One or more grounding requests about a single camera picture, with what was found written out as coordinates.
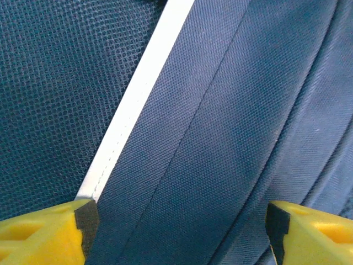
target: nylon fabric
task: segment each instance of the nylon fabric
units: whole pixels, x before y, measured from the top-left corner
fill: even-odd
[[[1,2],[0,220],[74,199],[164,4]]]
[[[338,188],[342,209],[351,6],[196,1],[101,195],[88,263],[254,264],[270,199],[315,193],[320,208]]]

